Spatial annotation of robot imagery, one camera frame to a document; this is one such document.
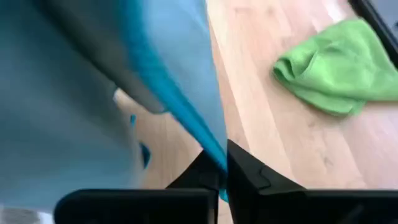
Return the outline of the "blue microfiber towel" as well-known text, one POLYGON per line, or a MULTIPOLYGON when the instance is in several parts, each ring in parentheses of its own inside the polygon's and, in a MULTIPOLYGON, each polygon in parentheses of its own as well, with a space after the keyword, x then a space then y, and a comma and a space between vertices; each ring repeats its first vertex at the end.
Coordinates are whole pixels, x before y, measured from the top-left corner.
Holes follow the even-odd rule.
POLYGON ((117 89, 227 169, 206 0, 0 0, 0 205, 48 212, 74 190, 139 186, 117 89))

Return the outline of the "green microfiber towel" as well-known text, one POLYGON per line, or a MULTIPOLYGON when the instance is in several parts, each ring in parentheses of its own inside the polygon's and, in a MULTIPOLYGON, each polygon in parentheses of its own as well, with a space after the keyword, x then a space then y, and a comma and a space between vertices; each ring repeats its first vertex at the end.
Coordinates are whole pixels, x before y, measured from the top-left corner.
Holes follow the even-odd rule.
POLYGON ((275 79, 304 102, 337 116, 369 101, 398 101, 398 69, 363 19, 333 24, 283 54, 275 79))

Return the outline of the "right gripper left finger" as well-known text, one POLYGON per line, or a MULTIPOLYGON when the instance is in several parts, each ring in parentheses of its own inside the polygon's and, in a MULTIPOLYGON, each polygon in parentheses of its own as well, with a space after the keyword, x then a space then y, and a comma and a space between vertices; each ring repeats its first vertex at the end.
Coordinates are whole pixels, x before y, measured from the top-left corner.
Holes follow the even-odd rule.
POLYGON ((55 224, 216 224, 219 168, 201 152, 165 189, 82 189, 57 202, 55 224))

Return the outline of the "black metal table frame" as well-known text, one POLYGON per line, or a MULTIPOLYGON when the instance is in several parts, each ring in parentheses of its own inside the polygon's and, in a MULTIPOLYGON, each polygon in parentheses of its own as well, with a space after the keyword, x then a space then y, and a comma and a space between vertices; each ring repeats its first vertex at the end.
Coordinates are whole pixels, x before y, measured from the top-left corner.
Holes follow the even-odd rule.
POLYGON ((398 0, 348 0, 382 41, 389 58, 398 68, 398 0))

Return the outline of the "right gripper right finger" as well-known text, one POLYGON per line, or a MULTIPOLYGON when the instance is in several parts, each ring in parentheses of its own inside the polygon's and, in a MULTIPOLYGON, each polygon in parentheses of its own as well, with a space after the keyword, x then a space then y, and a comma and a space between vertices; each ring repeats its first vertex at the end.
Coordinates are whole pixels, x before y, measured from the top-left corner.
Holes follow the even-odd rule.
POLYGON ((306 189, 228 141, 234 224, 398 224, 398 190, 306 189))

